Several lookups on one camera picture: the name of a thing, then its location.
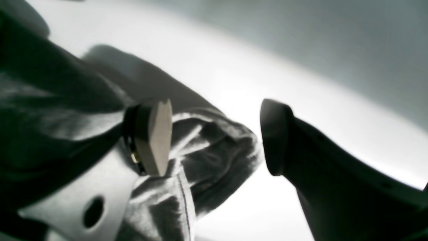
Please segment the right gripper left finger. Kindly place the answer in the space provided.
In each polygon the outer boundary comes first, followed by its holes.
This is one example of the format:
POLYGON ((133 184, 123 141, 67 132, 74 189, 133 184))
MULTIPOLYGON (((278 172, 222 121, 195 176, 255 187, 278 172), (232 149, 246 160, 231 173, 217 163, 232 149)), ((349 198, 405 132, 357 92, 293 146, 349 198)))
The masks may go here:
POLYGON ((45 224, 44 241, 115 240, 138 178, 167 172, 172 115, 169 99, 139 104, 95 165, 18 215, 45 224))

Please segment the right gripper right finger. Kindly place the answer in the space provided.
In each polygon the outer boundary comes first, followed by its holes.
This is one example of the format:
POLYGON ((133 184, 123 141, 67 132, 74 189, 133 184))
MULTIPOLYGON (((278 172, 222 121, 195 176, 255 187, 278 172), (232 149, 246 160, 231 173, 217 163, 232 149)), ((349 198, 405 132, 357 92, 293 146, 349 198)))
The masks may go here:
POLYGON ((427 189, 366 165, 281 102, 263 100, 260 124, 267 169, 296 188, 316 241, 427 240, 427 189))

